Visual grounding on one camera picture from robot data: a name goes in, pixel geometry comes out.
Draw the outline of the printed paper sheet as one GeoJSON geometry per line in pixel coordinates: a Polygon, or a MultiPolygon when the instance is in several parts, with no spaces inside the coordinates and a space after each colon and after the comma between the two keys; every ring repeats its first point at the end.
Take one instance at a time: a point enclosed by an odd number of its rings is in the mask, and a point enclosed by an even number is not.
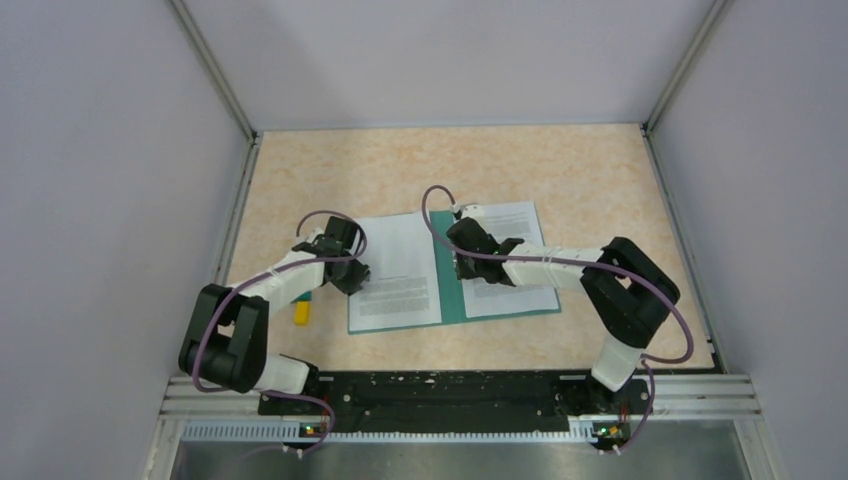
{"type": "Polygon", "coordinates": [[[416,213],[359,218],[370,269],[363,289],[348,302],[351,335],[442,323],[433,240],[416,213]]]}
{"type": "Polygon", "coordinates": [[[491,320],[559,312],[560,301],[551,282],[545,278],[536,280],[525,273],[539,265],[532,259],[544,253],[535,204],[522,201],[481,206],[486,216],[477,221],[498,242],[506,238],[520,238],[524,242],[504,257],[504,269],[515,287],[458,279],[465,317],[491,320]]]}

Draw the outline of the green file folder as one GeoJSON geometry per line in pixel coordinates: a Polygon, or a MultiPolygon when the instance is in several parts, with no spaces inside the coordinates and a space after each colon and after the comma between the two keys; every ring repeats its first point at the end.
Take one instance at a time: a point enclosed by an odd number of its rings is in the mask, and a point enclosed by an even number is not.
{"type": "MultiPolygon", "coordinates": [[[[433,227],[440,234],[446,232],[453,223],[452,214],[447,211],[432,211],[429,214],[431,223],[426,228],[433,227]]],[[[452,252],[437,240],[433,239],[435,250],[436,271],[441,302],[442,323],[435,326],[458,325],[485,319],[469,320],[465,317],[461,285],[458,281],[452,252]]]]}

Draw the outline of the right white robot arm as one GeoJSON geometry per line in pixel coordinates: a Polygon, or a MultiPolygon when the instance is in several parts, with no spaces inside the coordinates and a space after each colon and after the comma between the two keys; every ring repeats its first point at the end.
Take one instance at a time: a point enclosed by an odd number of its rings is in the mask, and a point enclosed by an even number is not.
{"type": "Polygon", "coordinates": [[[462,280],[517,287],[580,289],[607,331],[586,385],[589,404],[612,412],[627,397],[626,383],[669,316],[680,319],[680,291],[633,241],[615,237],[596,249],[497,240],[479,220],[457,220],[446,231],[462,280]]]}

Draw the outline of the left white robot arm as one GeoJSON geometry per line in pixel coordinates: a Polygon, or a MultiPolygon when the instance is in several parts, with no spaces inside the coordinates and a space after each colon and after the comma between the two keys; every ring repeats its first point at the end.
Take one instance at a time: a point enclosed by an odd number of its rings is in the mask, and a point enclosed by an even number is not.
{"type": "Polygon", "coordinates": [[[365,230],[352,219],[332,215],[279,261],[230,286],[203,287],[178,356],[179,368],[203,393],[277,392],[297,413],[319,404],[316,366],[268,351],[271,318],[302,295],[327,284],[352,296],[370,277],[360,259],[365,230]]]}

